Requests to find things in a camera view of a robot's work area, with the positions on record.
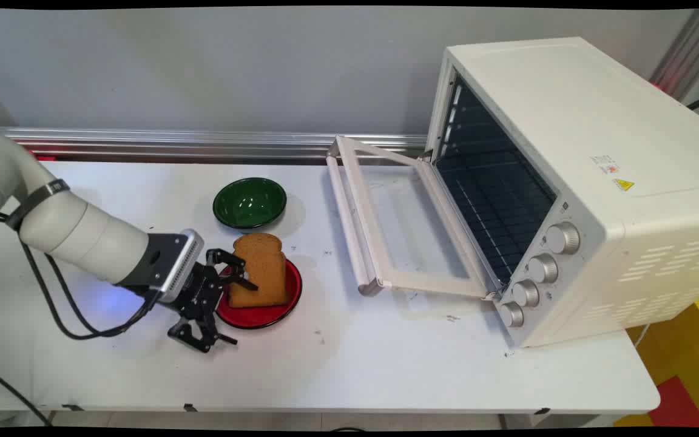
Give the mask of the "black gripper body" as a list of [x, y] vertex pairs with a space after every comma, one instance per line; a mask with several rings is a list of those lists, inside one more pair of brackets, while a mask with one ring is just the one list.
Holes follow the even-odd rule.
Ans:
[[171, 308], [187, 320], [214, 324], [216, 309], [228, 284], [227, 277], [219, 276], [214, 266], [196, 262]]

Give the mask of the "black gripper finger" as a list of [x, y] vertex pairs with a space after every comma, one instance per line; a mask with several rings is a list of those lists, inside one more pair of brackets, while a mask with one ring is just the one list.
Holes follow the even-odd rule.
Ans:
[[208, 320], [180, 320], [167, 330], [167, 336], [201, 353], [208, 353], [220, 341], [225, 345], [238, 345], [235, 338], [219, 332], [213, 316]]
[[245, 260], [237, 257], [232, 252], [222, 249], [208, 249], [206, 251], [206, 266], [227, 265], [231, 267], [231, 273], [227, 276], [218, 276], [217, 285], [223, 288], [230, 284], [239, 284], [245, 290], [257, 291], [258, 285], [249, 280], [245, 271]]

